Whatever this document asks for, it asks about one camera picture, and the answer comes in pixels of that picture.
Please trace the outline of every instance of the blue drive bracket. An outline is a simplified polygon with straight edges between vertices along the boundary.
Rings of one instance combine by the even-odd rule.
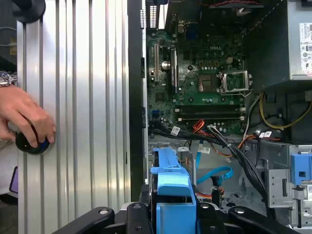
[[[291,174],[294,185],[300,185],[304,180],[312,180],[312,154],[292,154]]]
[[[155,148],[158,152],[159,167],[152,167],[151,173],[158,174],[157,194],[166,196],[191,197],[192,202],[157,203],[157,234],[195,234],[196,199],[190,176],[183,168],[171,148]]]

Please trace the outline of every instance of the power supply label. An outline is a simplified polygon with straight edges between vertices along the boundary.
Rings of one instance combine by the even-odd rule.
[[[312,23],[300,23],[301,70],[312,75]]]

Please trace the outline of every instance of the green motherboard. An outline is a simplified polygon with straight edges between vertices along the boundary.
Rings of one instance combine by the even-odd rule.
[[[245,100],[241,95],[221,95],[219,72],[244,69],[241,35],[206,35],[171,38],[164,31],[147,36],[148,119],[191,130],[199,119],[224,134],[244,131]],[[177,81],[173,87],[172,64]],[[244,84],[241,77],[228,79],[232,89]]]

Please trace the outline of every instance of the chip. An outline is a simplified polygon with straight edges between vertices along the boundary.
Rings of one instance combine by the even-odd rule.
[[[215,93],[220,85],[213,75],[202,74],[198,77],[198,92],[199,93]]]
[[[155,102],[164,102],[165,101],[165,93],[155,93]]]

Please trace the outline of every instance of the ribbed aluminum panel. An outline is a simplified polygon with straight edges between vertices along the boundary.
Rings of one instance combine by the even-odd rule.
[[[130,201],[127,0],[46,0],[18,23],[18,76],[55,120],[56,143],[19,152],[19,234],[50,234]]]

